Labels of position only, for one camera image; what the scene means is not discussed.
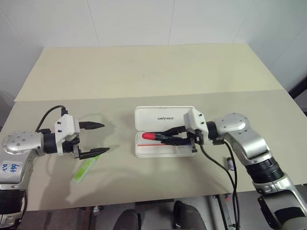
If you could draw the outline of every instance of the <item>open case lid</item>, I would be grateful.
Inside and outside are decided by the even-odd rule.
[[[135,128],[144,132],[161,132],[184,126],[183,115],[193,106],[139,106],[135,109]]]

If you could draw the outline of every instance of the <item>robotic arm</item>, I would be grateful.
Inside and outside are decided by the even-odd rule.
[[[55,133],[50,129],[36,132],[19,131],[9,134],[2,143],[0,150],[0,229],[17,229],[24,212],[21,211],[22,200],[25,199],[24,211],[26,210],[26,190],[33,170],[33,162],[36,157],[45,154],[73,152],[75,158],[86,159],[98,156],[109,148],[91,149],[89,152],[81,152],[78,147],[80,142],[80,128],[95,129],[104,125],[95,122],[78,122],[77,119],[68,115],[64,106],[62,117],[55,123]]]
[[[155,136],[145,133],[143,138],[168,145],[191,145],[193,152],[197,151],[195,143],[203,145],[212,140],[213,144],[223,144],[227,140],[261,194],[258,202],[269,226],[282,230],[307,229],[306,203],[245,116],[232,113],[206,122],[203,114],[193,108],[184,115],[184,121],[185,126],[156,132]],[[187,138],[173,137],[181,132],[187,132]]]

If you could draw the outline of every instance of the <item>beige tabletop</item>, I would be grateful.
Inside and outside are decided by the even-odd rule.
[[[34,130],[49,108],[63,104],[81,121],[106,125],[81,132],[81,148],[110,147],[80,184],[82,161],[40,157],[29,185],[28,210],[83,207],[232,191],[227,175],[200,152],[194,157],[140,159],[134,154],[134,109],[193,105],[213,120],[245,114],[295,184],[306,183],[307,119],[245,44],[45,48],[16,98],[0,139]],[[43,127],[54,126],[59,111]],[[225,146],[206,146],[224,163]],[[254,190],[238,164],[238,191]]]
[[[63,104],[81,121],[106,125],[81,133],[81,148],[110,147],[80,184],[71,178],[82,161],[70,153],[38,158],[29,185],[28,210],[83,207],[232,191],[227,175],[202,153],[194,157],[137,158],[134,154],[134,109],[139,105],[193,105],[208,121],[229,112],[245,114],[267,141],[281,168],[295,184],[307,182],[307,119],[284,90],[223,92],[142,98],[17,102],[0,139],[16,130],[34,130],[44,112]],[[52,128],[59,111],[43,127]],[[225,146],[206,146],[223,163]],[[238,191],[254,190],[238,163]]]

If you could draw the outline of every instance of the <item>green object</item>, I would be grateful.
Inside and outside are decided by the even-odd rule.
[[[95,164],[95,162],[98,160],[99,157],[100,155],[87,159],[81,165],[81,168],[75,173],[71,181],[77,184],[80,183],[83,180],[83,178],[87,175],[87,173],[90,171],[91,167]]]

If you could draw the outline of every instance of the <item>white label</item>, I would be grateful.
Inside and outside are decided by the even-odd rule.
[[[10,178],[22,169],[21,161],[3,161],[1,164],[1,176],[4,178]]]

